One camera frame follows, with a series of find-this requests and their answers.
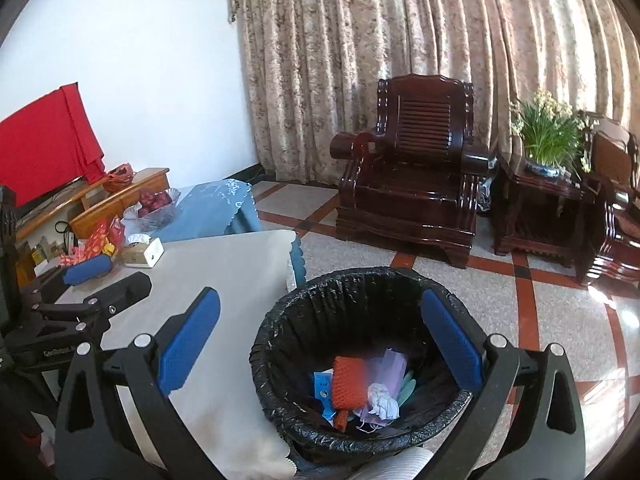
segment blue gripper pad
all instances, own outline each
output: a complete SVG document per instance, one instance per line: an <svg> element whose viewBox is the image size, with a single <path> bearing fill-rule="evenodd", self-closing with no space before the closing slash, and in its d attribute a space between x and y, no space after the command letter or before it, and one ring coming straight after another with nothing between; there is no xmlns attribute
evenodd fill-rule
<svg viewBox="0 0 640 480"><path fill-rule="evenodd" d="M181 388L220 318L220 296L206 288L183 315L182 326L162 352L158 363L158 388L168 396Z"/></svg>
<svg viewBox="0 0 640 480"><path fill-rule="evenodd" d="M111 258L106 254L98 254L84 262L75 264L67 269L62 280L67 285L80 285L88 279L95 278L100 274L111 270Z"/></svg>
<svg viewBox="0 0 640 480"><path fill-rule="evenodd" d="M482 359L453 315L430 288L422 294L422 320L462 390L482 389Z"/></svg>

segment potted plant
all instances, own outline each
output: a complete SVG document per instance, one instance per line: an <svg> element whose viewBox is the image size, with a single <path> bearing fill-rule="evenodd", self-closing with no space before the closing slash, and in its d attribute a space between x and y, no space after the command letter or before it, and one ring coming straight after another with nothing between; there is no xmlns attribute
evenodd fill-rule
<svg viewBox="0 0 640 480"><path fill-rule="evenodd" d="M573 166L587 126L584 114L546 90L511 103L511 131L523 140L527 168L541 176L555 178Z"/></svg>

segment tile floor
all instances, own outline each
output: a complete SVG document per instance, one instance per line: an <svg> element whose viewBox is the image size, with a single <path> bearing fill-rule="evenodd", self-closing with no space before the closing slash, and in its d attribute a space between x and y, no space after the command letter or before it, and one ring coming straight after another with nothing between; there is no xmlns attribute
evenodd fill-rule
<svg viewBox="0 0 640 480"><path fill-rule="evenodd" d="M496 256L487 218L478 217L469 268L335 238L337 191L259 182L253 187L265 229L295 229L302 238L307 278L351 267L409 267L455 293L487 332L539 350L558 341L577 381L586 431L587 472L604 457L640 404L640 301L594 301L573 269L525 253ZM514 406L505 406L478 465L493 460ZM439 435L426 447L436 450Z"/></svg>

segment black trash bag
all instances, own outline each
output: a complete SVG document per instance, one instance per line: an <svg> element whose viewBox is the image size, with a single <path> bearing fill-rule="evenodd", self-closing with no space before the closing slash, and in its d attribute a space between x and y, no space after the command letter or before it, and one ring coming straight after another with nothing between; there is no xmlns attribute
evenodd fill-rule
<svg viewBox="0 0 640 480"><path fill-rule="evenodd" d="M420 314L422 291L443 293L467 316L462 302L413 270L373 267L338 270L287 294L265 316L249 361L265 416L285 441L315 464L366 462L416 446L442 431L470 397L460 390ZM416 388L400 417L374 433L351 421L339 433L322 418L313 372L334 357L378 357L402 352Z"/></svg>

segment tissue box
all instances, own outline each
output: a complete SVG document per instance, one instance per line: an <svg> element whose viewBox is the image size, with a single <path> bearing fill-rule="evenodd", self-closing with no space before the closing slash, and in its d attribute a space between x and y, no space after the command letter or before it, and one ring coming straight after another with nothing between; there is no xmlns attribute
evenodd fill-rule
<svg viewBox="0 0 640 480"><path fill-rule="evenodd" d="M122 261L127 267L150 269L160 259L164 248L160 238L152 238L148 244L139 242L122 250Z"/></svg>

